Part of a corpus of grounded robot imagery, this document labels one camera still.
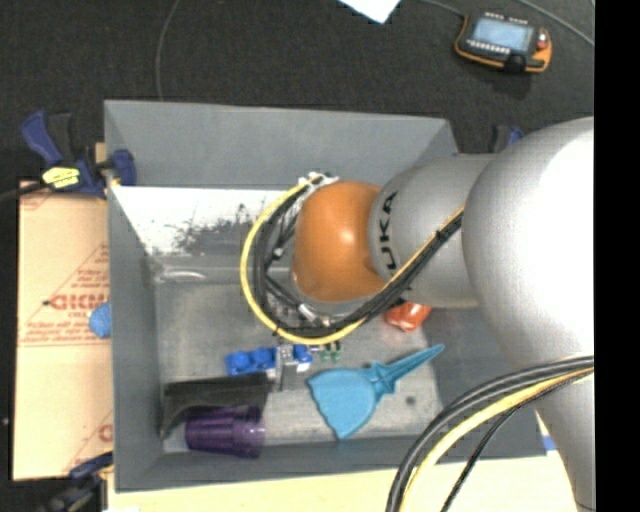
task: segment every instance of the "cardboard sheet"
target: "cardboard sheet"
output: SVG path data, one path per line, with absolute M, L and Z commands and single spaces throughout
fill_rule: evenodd
M 109 298 L 107 205 L 21 199 L 13 478 L 64 476 L 111 449 L 111 346 L 88 327 Z

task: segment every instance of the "blue plastic funnel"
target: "blue plastic funnel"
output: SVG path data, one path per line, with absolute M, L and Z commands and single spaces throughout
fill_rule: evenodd
M 338 439 L 346 439 L 371 418 L 382 395 L 393 394 L 396 382 L 444 350 L 443 345 L 421 350 L 385 365 L 375 361 L 361 370 L 337 368 L 310 377 L 307 384 L 327 424 Z

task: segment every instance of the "wire bundle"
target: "wire bundle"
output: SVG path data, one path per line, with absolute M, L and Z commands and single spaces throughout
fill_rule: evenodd
M 462 225 L 463 208 L 461 207 L 429 237 L 378 294 L 346 315 L 333 318 L 318 315 L 310 306 L 270 278 L 268 270 L 282 251 L 284 244 L 293 236 L 297 211 L 291 215 L 290 210 L 310 188 L 318 186 L 323 179 L 325 179 L 323 175 L 313 175 L 309 180 L 293 187 L 270 204 L 252 226 L 240 259 L 242 290 L 256 316 L 273 331 L 274 335 L 306 345 L 324 345 L 338 341 L 395 305 L 429 259 Z M 274 243 L 272 240 L 278 229 L 280 232 Z M 254 248 L 253 286 L 249 284 L 248 277 L 248 262 L 252 248 Z M 278 317 L 271 308 L 269 297 L 296 309 L 301 313 L 302 321 L 293 325 L 286 319 Z
M 46 188 L 44 183 L 31 183 L 29 185 L 23 185 L 22 187 L 15 188 L 13 190 L 7 190 L 6 192 L 0 192 L 0 203 L 10 201 L 11 199 L 19 199 L 20 197 L 30 194 L 31 192 L 37 192 Z
M 469 458 L 441 508 L 441 512 L 449 510 L 484 447 L 515 412 L 593 372 L 592 355 L 537 366 L 494 379 L 449 404 L 407 452 L 391 486 L 386 512 L 405 510 L 405 501 L 410 501 L 406 498 L 415 482 L 423 476 L 424 470 L 435 465 L 465 434 L 497 418 Z

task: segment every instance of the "yellow cable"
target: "yellow cable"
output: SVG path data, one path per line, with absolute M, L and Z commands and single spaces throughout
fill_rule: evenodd
M 476 428 L 481 423 L 490 420 L 491 418 L 497 416 L 498 414 L 511 409 L 519 404 L 522 404 L 529 398 L 534 397 L 540 392 L 543 392 L 552 386 L 564 382 L 573 377 L 577 377 L 580 375 L 587 375 L 591 373 L 593 368 L 577 370 L 560 377 L 552 377 L 543 382 L 539 382 L 537 384 L 532 384 L 531 386 L 522 389 L 520 391 L 515 391 L 510 395 L 505 396 L 504 398 L 498 400 L 497 402 L 493 402 L 488 405 L 484 409 L 478 411 L 474 415 L 470 416 L 466 420 L 462 421 L 459 425 L 449 431 L 427 454 L 424 460 L 420 463 L 420 465 L 413 471 L 411 474 L 409 481 L 407 483 L 407 487 L 404 491 L 404 497 L 402 500 L 402 504 L 400 506 L 400 511 L 403 512 L 407 510 L 407 503 L 411 503 L 412 492 L 415 494 L 414 485 L 416 481 L 424 478 L 424 474 L 426 470 L 431 466 L 434 466 L 438 460 L 455 444 L 458 439 L 462 436 Z
M 242 291 L 244 296 L 249 304 L 249 307 L 256 315 L 256 317 L 271 330 L 277 336 L 281 338 L 291 341 L 293 343 L 302 343 L 304 345 L 325 345 L 327 343 L 331 343 L 333 341 L 340 340 L 347 336 L 348 334 L 355 331 L 358 327 L 360 327 L 366 320 L 366 318 L 361 318 L 360 320 L 355 321 L 352 324 L 343 327 L 342 329 L 334 332 L 333 334 L 329 334 L 327 336 L 323 336 L 321 338 L 305 338 L 303 336 L 297 336 L 288 331 L 283 330 L 279 327 L 275 322 L 273 322 L 267 315 L 265 315 L 264 311 L 260 307 L 260 305 L 256 302 L 253 293 L 251 292 L 251 287 L 249 285 L 249 278 L 247 276 L 247 270 L 249 266 L 249 254 L 251 252 L 251 246 L 253 245 L 253 241 L 262 227 L 262 225 L 271 217 L 274 211 L 280 207 L 287 199 L 297 194 L 300 190 L 302 190 L 307 185 L 313 184 L 316 177 L 312 177 L 310 180 L 306 180 L 296 185 L 295 187 L 289 189 L 280 197 L 278 197 L 275 201 L 269 204 L 263 211 L 260 213 L 256 221 L 254 222 L 249 234 L 247 235 L 247 239 L 245 240 L 244 246 L 242 247 L 242 254 L 240 256 L 240 284 L 242 286 Z M 451 219 L 459 215 L 463 211 L 464 207 L 458 208 L 456 212 L 447 219 L 447 222 L 443 224 L 443 227 L 446 226 Z M 429 245 L 433 239 L 437 236 L 438 232 L 434 232 L 429 239 L 418 249 L 413 256 L 396 272 L 393 277 L 385 284 L 384 288 L 379 292 L 382 293 L 385 291 L 392 283 L 394 283 L 404 271 L 415 261 L 415 259 L 420 255 L 420 253 Z

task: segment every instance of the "orange controller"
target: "orange controller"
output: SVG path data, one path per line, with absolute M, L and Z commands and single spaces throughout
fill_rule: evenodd
M 465 17 L 454 48 L 462 57 L 504 71 L 540 73 L 551 62 L 552 46 L 546 29 L 485 12 Z

